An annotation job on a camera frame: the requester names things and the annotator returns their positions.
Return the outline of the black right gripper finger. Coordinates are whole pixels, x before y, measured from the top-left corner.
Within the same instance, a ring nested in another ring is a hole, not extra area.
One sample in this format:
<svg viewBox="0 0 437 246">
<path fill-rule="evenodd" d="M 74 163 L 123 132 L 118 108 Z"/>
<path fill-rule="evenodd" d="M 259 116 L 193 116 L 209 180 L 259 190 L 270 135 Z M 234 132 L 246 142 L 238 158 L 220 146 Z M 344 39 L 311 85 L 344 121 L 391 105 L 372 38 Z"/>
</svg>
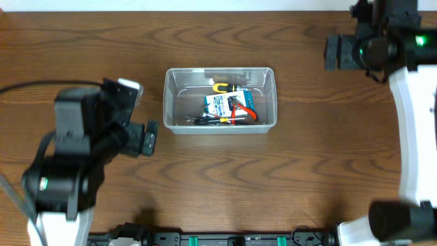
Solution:
<svg viewBox="0 0 437 246">
<path fill-rule="evenodd" d="M 338 69 L 338 51 L 325 51 L 324 69 L 326 71 L 334 71 Z"/>
<path fill-rule="evenodd" d="M 337 52 L 339 50 L 339 45 L 340 45 L 340 36 L 338 35 L 329 36 L 326 39 L 325 51 Z"/>
</svg>

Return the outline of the silver offset ring wrench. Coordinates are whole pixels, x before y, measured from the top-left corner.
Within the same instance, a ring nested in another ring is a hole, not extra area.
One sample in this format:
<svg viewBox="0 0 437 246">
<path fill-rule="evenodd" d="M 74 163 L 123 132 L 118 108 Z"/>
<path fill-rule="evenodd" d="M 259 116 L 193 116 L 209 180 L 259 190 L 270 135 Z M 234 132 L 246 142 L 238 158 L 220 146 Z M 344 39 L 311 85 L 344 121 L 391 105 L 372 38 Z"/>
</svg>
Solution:
<svg viewBox="0 0 437 246">
<path fill-rule="evenodd" d="M 186 116 L 186 117 L 185 117 L 185 120 L 186 120 L 187 122 L 192 122 L 192 123 L 194 123 L 194 121 L 195 121 L 196 119 L 198 119 L 198 118 L 194 118 L 194 117 L 190 117 L 190 116 Z"/>
</svg>

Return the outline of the black yellow slim screwdriver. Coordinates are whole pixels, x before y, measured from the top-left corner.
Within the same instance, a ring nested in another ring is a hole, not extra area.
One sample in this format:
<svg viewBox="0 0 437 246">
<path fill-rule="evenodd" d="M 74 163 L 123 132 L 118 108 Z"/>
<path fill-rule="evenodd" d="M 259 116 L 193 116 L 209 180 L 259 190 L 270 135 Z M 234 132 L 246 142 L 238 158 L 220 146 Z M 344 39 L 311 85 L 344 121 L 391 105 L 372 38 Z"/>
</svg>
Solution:
<svg viewBox="0 0 437 246">
<path fill-rule="evenodd" d="M 245 120 L 245 118 L 198 118 L 194 121 L 194 124 L 198 126 L 206 126 L 230 123 L 231 121 L 238 120 Z"/>
</svg>

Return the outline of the blue white small box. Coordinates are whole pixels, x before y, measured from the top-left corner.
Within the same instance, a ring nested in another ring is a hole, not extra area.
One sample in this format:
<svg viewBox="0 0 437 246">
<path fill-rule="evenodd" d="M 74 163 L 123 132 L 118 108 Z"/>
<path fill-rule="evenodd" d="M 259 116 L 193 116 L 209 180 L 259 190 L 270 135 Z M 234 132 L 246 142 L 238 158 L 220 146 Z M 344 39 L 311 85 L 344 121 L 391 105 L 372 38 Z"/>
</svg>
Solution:
<svg viewBox="0 0 437 246">
<path fill-rule="evenodd" d="M 206 96 L 204 98 L 206 111 L 212 115 L 230 117 L 233 111 L 231 99 L 238 100 L 240 104 L 249 109 L 255 109 L 252 93 L 248 91 L 240 91 Z"/>
</svg>

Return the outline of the yellow black stubby screwdriver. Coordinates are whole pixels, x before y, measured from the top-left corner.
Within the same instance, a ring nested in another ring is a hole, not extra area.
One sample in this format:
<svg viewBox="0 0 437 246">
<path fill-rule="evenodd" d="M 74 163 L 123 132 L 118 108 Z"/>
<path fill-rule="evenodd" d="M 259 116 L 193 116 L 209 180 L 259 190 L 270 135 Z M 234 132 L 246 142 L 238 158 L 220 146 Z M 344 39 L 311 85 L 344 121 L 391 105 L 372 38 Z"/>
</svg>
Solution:
<svg viewBox="0 0 437 246">
<path fill-rule="evenodd" d="M 212 86 L 212 89 L 214 92 L 219 94 L 250 90 L 248 87 L 243 87 L 241 85 L 230 84 L 230 83 L 215 83 Z"/>
</svg>

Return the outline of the red black handled cutters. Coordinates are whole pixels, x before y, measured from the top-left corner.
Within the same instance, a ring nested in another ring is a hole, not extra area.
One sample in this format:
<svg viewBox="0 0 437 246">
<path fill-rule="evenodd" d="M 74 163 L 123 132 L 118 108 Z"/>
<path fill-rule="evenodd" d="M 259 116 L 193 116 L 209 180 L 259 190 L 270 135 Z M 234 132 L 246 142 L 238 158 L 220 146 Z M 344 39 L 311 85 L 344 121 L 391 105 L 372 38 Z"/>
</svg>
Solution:
<svg viewBox="0 0 437 246">
<path fill-rule="evenodd" d="M 257 113 L 253 109 L 244 106 L 235 96 L 228 98 L 228 102 L 231 105 L 231 118 L 236 118 L 236 112 L 243 110 L 247 115 L 251 116 L 255 122 L 259 120 Z"/>
</svg>

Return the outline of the black orange telescopic pickup tool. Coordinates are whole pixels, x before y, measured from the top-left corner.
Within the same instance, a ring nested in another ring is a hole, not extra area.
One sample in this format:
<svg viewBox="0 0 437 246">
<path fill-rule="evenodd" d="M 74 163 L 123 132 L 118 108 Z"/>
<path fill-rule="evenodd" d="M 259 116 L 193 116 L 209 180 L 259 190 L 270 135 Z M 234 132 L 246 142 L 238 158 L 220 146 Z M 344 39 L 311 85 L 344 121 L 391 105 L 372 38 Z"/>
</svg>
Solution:
<svg viewBox="0 0 437 246">
<path fill-rule="evenodd" d="M 209 113 L 207 111 L 207 107 L 204 107 L 201 110 L 200 117 L 201 118 L 231 118 L 231 117 L 221 117 L 221 116 L 215 115 L 213 113 Z M 221 124 L 221 125 L 234 125 L 234 124 L 246 125 L 246 123 L 239 123 L 238 121 L 231 121 L 230 123 Z"/>
</svg>

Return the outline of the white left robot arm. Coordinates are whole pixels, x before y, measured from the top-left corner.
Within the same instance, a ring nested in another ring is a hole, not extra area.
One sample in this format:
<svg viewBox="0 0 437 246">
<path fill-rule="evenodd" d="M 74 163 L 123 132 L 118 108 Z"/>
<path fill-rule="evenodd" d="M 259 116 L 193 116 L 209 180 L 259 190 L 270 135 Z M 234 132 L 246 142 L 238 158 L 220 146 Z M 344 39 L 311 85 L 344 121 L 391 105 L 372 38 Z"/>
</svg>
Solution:
<svg viewBox="0 0 437 246">
<path fill-rule="evenodd" d="M 22 177 L 26 200 L 35 211 L 31 242 L 86 245 L 105 165 L 119 154 L 152 156 L 158 130 L 159 123 L 150 120 L 46 134 Z"/>
</svg>

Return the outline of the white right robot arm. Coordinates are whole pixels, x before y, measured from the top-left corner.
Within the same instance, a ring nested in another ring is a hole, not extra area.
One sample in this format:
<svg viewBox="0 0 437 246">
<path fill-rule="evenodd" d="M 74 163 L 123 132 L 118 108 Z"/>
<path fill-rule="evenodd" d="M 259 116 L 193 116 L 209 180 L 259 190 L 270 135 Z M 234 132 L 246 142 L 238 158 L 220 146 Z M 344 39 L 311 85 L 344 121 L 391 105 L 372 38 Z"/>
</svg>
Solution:
<svg viewBox="0 0 437 246">
<path fill-rule="evenodd" d="M 399 198 L 374 201 L 364 217 L 337 226 L 338 245 L 436 240 L 436 30 L 329 36 L 326 70 L 383 71 L 397 110 Z"/>
</svg>

